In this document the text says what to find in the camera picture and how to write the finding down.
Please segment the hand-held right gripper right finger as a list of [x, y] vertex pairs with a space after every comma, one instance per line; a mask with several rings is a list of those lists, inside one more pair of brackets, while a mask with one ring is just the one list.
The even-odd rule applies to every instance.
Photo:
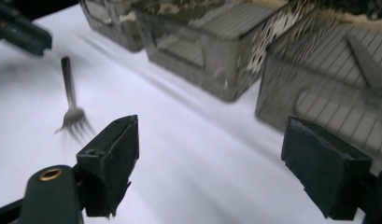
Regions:
[[311, 121], [290, 117], [281, 160], [323, 216], [335, 220], [354, 218], [359, 183], [372, 166], [370, 156]]

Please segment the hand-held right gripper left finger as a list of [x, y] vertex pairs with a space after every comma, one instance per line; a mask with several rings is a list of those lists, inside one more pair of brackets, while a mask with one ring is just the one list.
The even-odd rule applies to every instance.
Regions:
[[138, 159], [137, 115], [112, 121], [77, 154], [81, 204], [88, 217], [116, 215]]

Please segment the matte steel fork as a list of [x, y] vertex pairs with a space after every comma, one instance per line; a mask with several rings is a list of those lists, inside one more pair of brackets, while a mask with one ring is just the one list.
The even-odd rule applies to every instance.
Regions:
[[61, 59], [61, 67], [68, 108], [64, 113], [62, 126], [55, 130], [54, 133], [67, 132], [77, 141], [86, 141], [88, 139], [87, 128], [89, 123], [86, 120], [84, 110], [77, 106], [71, 60], [68, 56]]

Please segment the smoky transparent plastic box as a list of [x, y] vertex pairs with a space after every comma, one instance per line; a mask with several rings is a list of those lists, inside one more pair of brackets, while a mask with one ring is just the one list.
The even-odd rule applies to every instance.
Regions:
[[223, 101], [257, 75], [246, 70], [279, 7], [258, 0], [147, 0], [133, 6], [149, 60]]
[[78, 0], [90, 27], [131, 52], [144, 48], [133, 4], [141, 0]]
[[269, 46], [256, 115], [279, 130], [289, 116], [310, 120], [382, 160], [382, 96], [367, 84], [350, 35], [382, 68], [382, 21], [315, 10]]

